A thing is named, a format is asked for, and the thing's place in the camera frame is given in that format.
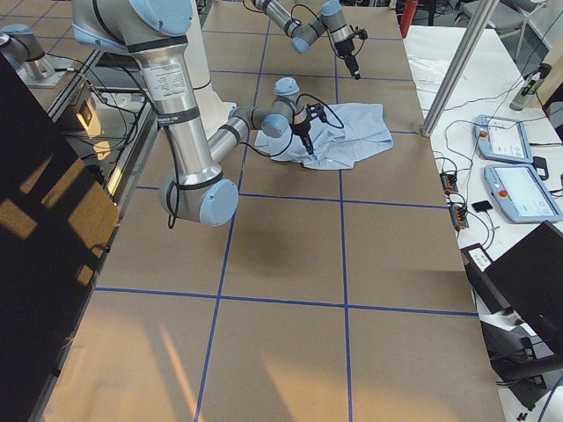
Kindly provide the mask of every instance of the grid line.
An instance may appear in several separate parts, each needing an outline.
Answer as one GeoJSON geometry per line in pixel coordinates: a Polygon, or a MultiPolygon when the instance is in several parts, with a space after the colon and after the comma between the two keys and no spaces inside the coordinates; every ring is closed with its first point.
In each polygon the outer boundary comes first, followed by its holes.
{"type": "MultiPolygon", "coordinates": [[[[136,189],[140,191],[157,191],[159,188],[155,186],[137,186],[136,189]]],[[[360,205],[380,205],[385,207],[410,207],[410,208],[431,208],[431,209],[448,209],[446,205],[428,205],[428,204],[407,204],[403,202],[384,202],[377,200],[340,200],[331,198],[313,198],[305,196],[282,196],[282,195],[267,195],[263,193],[239,193],[238,196],[246,198],[262,198],[272,200],[308,200],[313,202],[336,202],[344,204],[360,204],[360,205]]]]}
{"type": "MultiPolygon", "coordinates": [[[[158,295],[158,296],[172,296],[172,297],[189,297],[192,299],[210,299],[229,302],[251,302],[251,303],[272,303],[279,305],[292,305],[292,306],[308,306],[313,308],[345,308],[344,303],[332,302],[314,302],[314,301],[297,301],[292,299],[276,299],[268,297],[251,297],[251,296],[237,296],[237,295],[212,295],[206,293],[192,293],[192,292],[177,292],[172,290],[148,290],[141,288],[130,287],[95,287],[97,292],[117,293],[117,294],[130,294],[130,295],[158,295]]],[[[445,310],[445,309],[422,309],[422,308],[401,308],[394,306],[377,306],[377,305],[361,305],[356,303],[349,303],[348,309],[370,310],[379,312],[397,312],[406,314],[427,314],[447,317],[478,317],[477,312],[468,312],[464,310],[445,310]]]]}
{"type": "Polygon", "coordinates": [[[2,18],[0,18],[0,20],[4,19],[6,16],[11,16],[11,13],[13,11],[15,11],[22,3],[24,2],[24,0],[19,0],[19,3],[16,4],[14,7],[12,7],[11,9],[9,9],[5,15],[2,16],[2,18]]]}
{"type": "Polygon", "coordinates": [[[51,7],[49,7],[45,13],[43,13],[41,16],[39,16],[39,18],[37,19],[36,22],[33,23],[33,25],[31,26],[31,28],[33,28],[34,26],[36,26],[43,18],[45,18],[45,16],[56,6],[57,2],[53,2],[53,4],[51,4],[51,7]]]}
{"type": "MultiPolygon", "coordinates": [[[[287,73],[276,73],[276,72],[251,72],[248,70],[222,70],[222,69],[210,69],[209,73],[226,73],[226,74],[237,74],[237,75],[262,75],[262,76],[287,76],[287,73]]],[[[293,77],[321,77],[321,78],[334,78],[331,75],[306,75],[292,73],[293,77]]],[[[340,79],[354,79],[352,76],[344,75],[338,76],[340,79]]],[[[396,78],[396,77],[373,77],[373,76],[362,76],[362,79],[367,81],[388,81],[388,82],[412,82],[412,79],[396,78]]]]}
{"type": "MultiPolygon", "coordinates": [[[[268,28],[268,31],[269,31],[270,21],[268,21],[267,28],[268,28]]],[[[261,57],[261,60],[260,60],[260,70],[259,70],[258,80],[256,82],[256,91],[254,92],[254,100],[253,100],[254,105],[256,105],[256,101],[257,101],[257,98],[258,98],[258,90],[259,90],[259,87],[260,87],[260,76],[261,76],[261,71],[262,71],[263,66],[264,66],[264,58],[266,56],[267,39],[268,39],[268,34],[266,34],[266,36],[265,36],[264,47],[262,48],[262,57],[261,57]]],[[[241,166],[240,166],[240,173],[238,175],[238,190],[240,190],[240,186],[243,183],[244,167],[245,167],[247,150],[248,150],[248,148],[245,148],[245,153],[243,154],[243,159],[242,159],[242,163],[241,163],[241,166]]],[[[225,254],[224,254],[224,258],[223,258],[223,267],[221,269],[221,279],[219,280],[219,288],[217,289],[215,310],[213,312],[213,320],[211,322],[211,330],[210,330],[210,333],[209,333],[208,348],[207,348],[206,355],[205,355],[205,362],[203,364],[203,371],[201,373],[200,391],[199,391],[199,394],[198,394],[197,405],[196,405],[196,408],[195,408],[194,422],[199,422],[199,419],[200,419],[201,406],[202,406],[202,403],[203,403],[203,395],[205,394],[205,384],[206,384],[206,381],[207,381],[207,373],[208,373],[208,369],[209,369],[209,363],[210,363],[210,360],[211,360],[211,352],[212,352],[212,349],[213,349],[213,340],[214,340],[214,337],[215,337],[217,319],[219,317],[219,307],[221,305],[221,300],[222,300],[223,284],[224,284],[224,280],[225,280],[225,274],[227,273],[227,265],[229,264],[230,245],[231,245],[231,242],[232,242],[232,235],[233,235],[233,232],[234,232],[234,229],[235,229],[236,220],[237,220],[237,212],[235,211],[235,214],[233,215],[233,217],[230,221],[229,235],[227,236],[227,244],[226,244],[226,247],[225,247],[225,254]]]]}
{"type": "MultiPolygon", "coordinates": [[[[242,31],[220,31],[218,29],[206,29],[206,30],[201,30],[203,33],[245,33],[247,35],[270,35],[270,36],[274,36],[274,37],[285,37],[286,34],[285,33],[261,33],[261,32],[242,32],[242,31]]],[[[321,35],[319,38],[328,38],[328,35],[321,35]]],[[[376,40],[376,41],[401,41],[403,42],[403,40],[401,38],[385,38],[385,37],[368,37],[367,40],[376,40]]]]}
{"type": "MultiPolygon", "coordinates": [[[[338,91],[338,58],[334,56],[334,95],[336,104],[340,103],[338,91]]],[[[350,315],[348,311],[348,281],[346,258],[346,221],[344,215],[344,184],[342,170],[338,170],[338,189],[340,205],[340,248],[342,253],[342,292],[344,299],[344,344],[346,353],[346,389],[348,422],[354,422],[354,402],[352,400],[352,357],[350,350],[350,315]]]]}

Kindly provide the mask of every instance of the light blue shirt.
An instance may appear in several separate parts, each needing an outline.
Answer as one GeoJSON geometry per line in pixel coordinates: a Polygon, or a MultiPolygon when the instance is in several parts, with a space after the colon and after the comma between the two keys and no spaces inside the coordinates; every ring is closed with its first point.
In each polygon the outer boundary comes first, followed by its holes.
{"type": "MultiPolygon", "coordinates": [[[[355,162],[391,149],[393,140],[385,126],[383,106],[380,104],[337,104],[331,105],[344,124],[343,129],[330,127],[319,119],[311,122],[309,135],[314,154],[310,156],[298,136],[293,136],[289,148],[276,161],[295,161],[304,167],[317,170],[352,169],[355,162]]],[[[325,109],[328,121],[340,126],[329,110],[325,109]]],[[[272,138],[262,131],[256,137],[255,146],[270,155],[283,150],[291,137],[288,128],[279,138],[272,138]]]]}

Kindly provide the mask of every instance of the blue tape line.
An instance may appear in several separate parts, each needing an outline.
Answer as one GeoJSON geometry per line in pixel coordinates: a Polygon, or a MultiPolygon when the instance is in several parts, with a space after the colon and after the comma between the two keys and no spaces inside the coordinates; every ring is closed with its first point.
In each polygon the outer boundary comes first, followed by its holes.
{"type": "Polygon", "coordinates": [[[448,209],[446,205],[425,205],[425,204],[403,204],[400,202],[379,202],[372,200],[344,200],[347,204],[363,204],[363,205],[385,205],[388,207],[413,207],[413,208],[434,208],[448,209]]]}
{"type": "Polygon", "coordinates": [[[15,11],[22,3],[24,2],[24,0],[19,0],[19,3],[16,4],[14,7],[12,7],[11,9],[8,10],[8,12],[2,16],[2,19],[4,19],[6,16],[11,16],[11,13],[13,11],[15,11]]]}
{"type": "Polygon", "coordinates": [[[347,281],[347,256],[346,256],[346,216],[344,214],[344,184],[342,170],[338,170],[340,189],[340,242],[342,247],[342,287],[344,292],[344,332],[346,339],[346,376],[348,394],[348,422],[354,422],[352,401],[352,357],[350,351],[350,315],[348,312],[348,281],[347,281]]]}
{"type": "Polygon", "coordinates": [[[336,104],[340,103],[339,93],[338,93],[338,60],[336,56],[333,58],[334,60],[334,101],[336,104]]]}
{"type": "Polygon", "coordinates": [[[232,302],[253,302],[253,303],[273,303],[281,305],[295,305],[295,306],[312,306],[320,308],[346,308],[361,309],[361,310],[377,310],[383,312],[399,312],[408,314],[429,314],[429,315],[446,315],[453,317],[478,317],[477,312],[466,312],[461,310],[440,310],[440,309],[418,309],[418,308],[397,308],[389,306],[376,306],[376,305],[354,305],[349,303],[331,303],[331,302],[310,302],[310,301],[296,301],[291,299],[273,299],[267,297],[247,297],[235,295],[212,295],[207,293],[192,293],[192,292],[176,292],[171,290],[146,290],[140,288],[127,288],[127,287],[95,287],[97,292],[107,293],[129,293],[133,295],[157,295],[157,296],[172,296],[172,297],[191,297],[194,299],[221,299],[222,301],[232,302]]]}
{"type": "MultiPolygon", "coordinates": [[[[276,72],[250,72],[248,70],[220,70],[220,69],[210,69],[210,73],[226,73],[226,74],[242,74],[242,75],[263,75],[263,76],[287,76],[287,73],[276,73],[276,72]]],[[[351,76],[338,76],[337,71],[334,71],[334,75],[341,79],[353,79],[351,76]]],[[[299,73],[292,73],[292,77],[324,77],[324,78],[334,78],[333,75],[306,75],[306,74],[299,74],[299,73]]],[[[395,78],[395,77],[371,77],[371,76],[362,76],[362,79],[366,79],[369,81],[389,81],[389,82],[412,82],[412,79],[403,79],[403,78],[395,78]]]]}
{"type": "MultiPolygon", "coordinates": [[[[157,191],[157,187],[138,186],[137,189],[145,191],[157,191]]],[[[264,198],[272,200],[310,200],[316,202],[342,202],[344,204],[361,204],[361,205],[381,205],[384,207],[409,207],[409,208],[431,208],[431,209],[448,209],[446,205],[427,205],[427,204],[406,204],[401,202],[382,202],[378,200],[334,200],[330,198],[309,198],[306,196],[281,196],[281,195],[265,195],[261,193],[240,193],[240,196],[246,198],[264,198]]]]}
{"type": "Polygon", "coordinates": [[[235,301],[235,302],[275,303],[281,305],[314,306],[321,308],[344,308],[344,304],[342,303],[294,301],[291,299],[270,299],[267,297],[244,297],[244,296],[223,295],[221,296],[221,299],[225,301],[235,301]]]}
{"type": "Polygon", "coordinates": [[[466,312],[462,310],[394,308],[388,306],[371,306],[371,305],[348,305],[348,307],[350,309],[380,310],[383,312],[401,312],[406,314],[446,315],[450,317],[479,317],[479,314],[477,312],[466,312]]]}
{"type": "Polygon", "coordinates": [[[51,4],[51,7],[49,7],[49,8],[45,11],[45,13],[43,13],[41,16],[39,16],[39,19],[38,19],[36,22],[34,22],[33,25],[31,25],[31,28],[33,28],[34,26],[36,26],[37,24],[39,24],[40,21],[41,21],[43,18],[45,18],[45,15],[47,15],[47,14],[51,11],[51,9],[53,9],[53,8],[56,6],[56,4],[57,4],[57,2],[53,2],[53,4],[51,4]]]}
{"type": "MultiPolygon", "coordinates": [[[[341,79],[354,79],[352,76],[350,75],[343,75],[343,76],[338,76],[341,79]]],[[[374,77],[374,76],[364,76],[362,75],[362,79],[365,79],[366,81],[388,81],[388,82],[412,82],[413,79],[404,79],[404,78],[396,78],[396,77],[374,77]]]]}
{"type": "Polygon", "coordinates": [[[197,397],[197,405],[195,407],[194,422],[198,422],[201,413],[201,403],[203,402],[203,391],[205,390],[205,382],[208,376],[209,361],[211,359],[211,349],[213,347],[213,340],[215,338],[215,330],[217,326],[217,318],[219,317],[219,305],[221,304],[221,292],[223,291],[223,283],[225,280],[225,273],[227,271],[227,262],[230,254],[230,242],[232,240],[232,233],[235,228],[235,219],[237,213],[232,217],[229,227],[229,235],[227,236],[227,245],[225,247],[225,254],[223,257],[223,268],[221,269],[221,279],[219,280],[219,288],[217,289],[217,296],[215,302],[215,309],[213,310],[213,320],[211,321],[211,330],[209,331],[208,348],[205,352],[205,362],[203,364],[203,371],[201,373],[200,392],[197,397]]]}
{"type": "Polygon", "coordinates": [[[266,198],[275,200],[313,200],[317,202],[340,202],[340,200],[331,200],[328,198],[307,198],[301,196],[277,196],[277,195],[265,195],[261,193],[240,193],[240,196],[245,196],[248,198],[266,198]]]}
{"type": "Polygon", "coordinates": [[[114,292],[114,293],[132,293],[136,295],[157,295],[157,296],[180,296],[180,297],[194,297],[198,299],[216,299],[216,295],[209,295],[205,293],[190,293],[190,292],[174,292],[170,290],[144,290],[138,288],[125,288],[125,287],[95,287],[97,292],[114,292]]]}
{"type": "MultiPolygon", "coordinates": [[[[266,45],[267,45],[267,35],[266,35],[266,39],[264,40],[264,47],[262,49],[262,58],[260,60],[260,72],[262,71],[262,68],[264,66],[264,56],[266,55],[266,45]]],[[[256,83],[256,92],[254,92],[254,104],[256,104],[256,98],[258,96],[258,87],[260,86],[260,74],[258,76],[258,81],[256,83]]],[[[243,161],[241,163],[240,166],[240,173],[238,176],[238,189],[240,190],[240,186],[242,185],[243,182],[243,169],[245,166],[245,158],[246,158],[246,151],[247,149],[245,149],[245,153],[243,154],[243,161]]],[[[194,415],[194,422],[199,422],[200,419],[200,413],[201,413],[201,404],[203,403],[203,394],[205,392],[205,383],[207,380],[207,375],[208,375],[208,368],[209,368],[209,360],[211,358],[211,349],[213,348],[213,339],[215,337],[215,330],[216,330],[216,324],[217,324],[217,318],[219,315],[219,305],[221,304],[221,294],[223,291],[223,283],[225,281],[225,274],[227,272],[227,265],[229,264],[229,255],[230,255],[230,245],[232,242],[232,234],[235,228],[235,221],[237,220],[237,213],[235,212],[235,214],[232,217],[232,220],[230,221],[230,227],[229,227],[229,235],[227,237],[227,246],[225,248],[225,255],[223,258],[223,268],[221,269],[221,280],[219,281],[219,289],[217,290],[217,299],[216,299],[216,305],[215,305],[215,311],[213,313],[213,321],[211,323],[211,331],[209,333],[209,341],[208,341],[208,350],[206,351],[205,354],[205,363],[203,365],[203,372],[201,374],[201,383],[200,383],[200,392],[198,395],[198,399],[197,399],[197,406],[195,408],[195,415],[194,415]]]]}
{"type": "Polygon", "coordinates": [[[38,17],[38,16],[31,16],[31,15],[12,15],[12,14],[10,14],[10,12],[8,12],[6,15],[1,15],[1,16],[3,18],[10,16],[10,18],[28,18],[28,19],[29,18],[31,18],[31,19],[44,18],[44,19],[68,19],[68,20],[72,20],[72,18],[68,18],[68,17],[64,17],[64,16],[45,16],[45,15],[43,15],[43,16],[38,17]]]}
{"type": "MultiPolygon", "coordinates": [[[[287,35],[285,33],[270,33],[270,32],[266,32],[266,33],[255,33],[255,32],[240,32],[240,31],[219,31],[217,29],[202,29],[201,30],[203,33],[228,33],[228,34],[233,34],[233,33],[245,33],[245,34],[249,34],[249,35],[269,35],[269,36],[274,36],[274,37],[287,37],[287,35]]],[[[319,38],[328,38],[327,34],[322,34],[319,38]]],[[[368,37],[368,40],[378,40],[378,41],[403,41],[401,38],[382,38],[382,37],[368,37]]]]}
{"type": "Polygon", "coordinates": [[[72,29],[72,26],[69,27],[69,29],[66,30],[66,32],[62,35],[62,37],[61,37],[55,44],[53,44],[53,46],[49,49],[49,53],[52,52],[52,51],[56,48],[56,46],[59,45],[59,42],[61,42],[62,40],[65,40],[65,39],[68,40],[68,39],[70,38],[70,37],[69,37],[69,38],[66,38],[66,35],[67,35],[67,33],[69,33],[69,31],[70,31],[71,29],[72,29]]]}

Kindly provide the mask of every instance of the robotic arm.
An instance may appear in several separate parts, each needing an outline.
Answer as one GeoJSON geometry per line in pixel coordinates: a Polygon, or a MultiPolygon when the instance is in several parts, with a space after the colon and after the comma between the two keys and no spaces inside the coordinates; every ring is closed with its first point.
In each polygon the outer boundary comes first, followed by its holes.
{"type": "Polygon", "coordinates": [[[283,78],[276,84],[277,96],[269,108],[236,109],[208,140],[184,60],[186,31],[197,18],[190,2],[74,0],[73,15],[79,42],[130,54],[139,63],[175,162],[160,188],[163,208],[173,217],[213,226],[225,224],[237,208],[238,189],[223,178],[219,163],[250,130],[280,136],[291,121],[295,123],[292,128],[303,132],[297,116],[302,120],[308,116],[303,116],[305,107],[297,105],[295,81],[283,78]]]}
{"type": "Polygon", "coordinates": [[[368,33],[365,29],[348,27],[339,0],[329,0],[323,4],[318,16],[307,25],[292,18],[277,0],[252,0],[252,3],[291,38],[291,44],[298,53],[307,51],[313,42],[328,31],[336,55],[344,60],[350,75],[360,79],[360,67],[352,54],[355,49],[354,38],[366,40],[368,33]]]}
{"type": "Polygon", "coordinates": [[[27,75],[41,81],[55,73],[33,31],[26,25],[14,24],[0,29],[0,51],[10,65],[24,65],[27,75]]]}

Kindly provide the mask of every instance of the white table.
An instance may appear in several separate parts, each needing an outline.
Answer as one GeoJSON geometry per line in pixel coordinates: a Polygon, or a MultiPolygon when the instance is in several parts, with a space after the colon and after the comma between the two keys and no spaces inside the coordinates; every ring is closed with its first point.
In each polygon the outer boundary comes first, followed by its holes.
{"type": "MultiPolygon", "coordinates": [[[[405,49],[409,57],[413,79],[417,84],[417,94],[420,106],[427,112],[430,108],[443,75],[457,49],[457,45],[464,33],[463,28],[448,27],[426,27],[413,26],[410,28],[405,40],[405,49]]],[[[510,110],[508,104],[514,97],[517,87],[522,86],[523,79],[513,63],[510,55],[502,45],[500,39],[493,30],[485,30],[479,44],[475,48],[464,74],[462,75],[456,89],[446,107],[460,106],[468,100],[477,98],[491,98],[514,88],[496,99],[481,100],[462,107],[444,112],[430,140],[434,151],[439,151],[436,156],[443,156],[453,160],[458,169],[467,169],[470,163],[467,159],[451,152],[446,148],[446,128],[455,120],[475,121],[480,114],[489,114],[499,117],[507,117],[519,120],[531,120],[545,116],[541,108],[526,108],[521,112],[510,110]]],[[[530,142],[552,143],[560,142],[548,119],[525,122],[526,132],[530,142]]],[[[453,123],[447,130],[448,145],[450,149],[458,151],[466,156],[472,157],[473,165],[471,172],[461,171],[458,173],[458,187],[460,193],[471,204],[480,200],[489,200],[494,209],[489,211],[493,220],[495,238],[493,244],[487,250],[493,259],[498,258],[510,249],[520,239],[530,233],[537,224],[513,224],[497,211],[497,205],[490,198],[490,193],[483,179],[483,168],[493,162],[481,159],[475,150],[474,126],[470,123],[453,123]]],[[[534,156],[543,156],[547,160],[550,177],[545,181],[548,189],[560,189],[559,175],[563,172],[563,148],[561,147],[532,147],[534,156]]],[[[444,160],[437,160],[440,170],[444,160]]],[[[444,164],[445,170],[452,170],[453,165],[444,164]]],[[[490,221],[483,213],[479,215],[483,221],[490,225],[490,221]]],[[[470,244],[483,243],[486,239],[486,228],[474,216],[469,215],[469,229],[461,230],[458,238],[460,248],[470,244]]],[[[563,222],[557,223],[559,229],[563,229],[563,222]]],[[[486,314],[483,306],[479,309],[480,314],[486,314]]],[[[483,316],[492,322],[495,316],[483,316]]],[[[520,412],[528,412],[510,393],[509,389],[499,389],[503,402],[507,421],[513,421],[520,412]]],[[[536,405],[533,412],[529,412],[527,422],[535,422],[541,412],[546,396],[536,405]]],[[[544,415],[543,422],[561,421],[563,415],[563,389],[558,390],[544,415]]]]}

